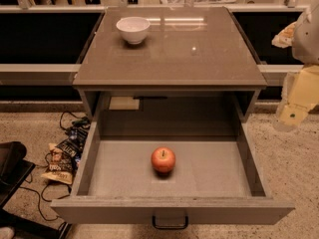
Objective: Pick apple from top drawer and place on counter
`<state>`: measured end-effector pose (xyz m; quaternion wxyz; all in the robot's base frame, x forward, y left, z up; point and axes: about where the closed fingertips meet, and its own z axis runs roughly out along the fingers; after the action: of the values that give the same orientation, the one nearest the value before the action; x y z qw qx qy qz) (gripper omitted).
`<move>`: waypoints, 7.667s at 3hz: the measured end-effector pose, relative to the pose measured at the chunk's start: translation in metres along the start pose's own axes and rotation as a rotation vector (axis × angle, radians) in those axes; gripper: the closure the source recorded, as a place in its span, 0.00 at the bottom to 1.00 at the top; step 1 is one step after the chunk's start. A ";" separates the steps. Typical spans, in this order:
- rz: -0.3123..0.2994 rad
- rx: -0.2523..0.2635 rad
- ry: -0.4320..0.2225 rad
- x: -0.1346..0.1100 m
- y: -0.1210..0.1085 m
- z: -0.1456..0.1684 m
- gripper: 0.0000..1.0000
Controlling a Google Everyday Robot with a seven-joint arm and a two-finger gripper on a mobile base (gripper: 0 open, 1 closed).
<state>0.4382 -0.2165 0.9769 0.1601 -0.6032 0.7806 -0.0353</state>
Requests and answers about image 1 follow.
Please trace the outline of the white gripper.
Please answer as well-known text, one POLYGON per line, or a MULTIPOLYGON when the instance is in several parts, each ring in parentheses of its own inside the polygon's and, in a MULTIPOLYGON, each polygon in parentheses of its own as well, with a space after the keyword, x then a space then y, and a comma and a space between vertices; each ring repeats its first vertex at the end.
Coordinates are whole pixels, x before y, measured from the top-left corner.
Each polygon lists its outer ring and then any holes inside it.
POLYGON ((293 131, 319 104, 319 66, 304 65, 298 73, 289 73, 282 90, 273 126, 279 131, 293 131))

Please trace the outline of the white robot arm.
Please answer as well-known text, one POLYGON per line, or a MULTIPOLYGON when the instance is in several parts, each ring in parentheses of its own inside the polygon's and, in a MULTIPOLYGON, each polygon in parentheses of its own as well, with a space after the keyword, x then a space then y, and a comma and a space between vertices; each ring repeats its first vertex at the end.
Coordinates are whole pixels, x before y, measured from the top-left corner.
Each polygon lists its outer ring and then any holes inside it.
POLYGON ((292 131, 319 104, 319 5, 309 6, 271 44, 291 47, 292 56, 303 63, 298 73, 288 73, 284 79, 274 123, 277 130, 292 131))

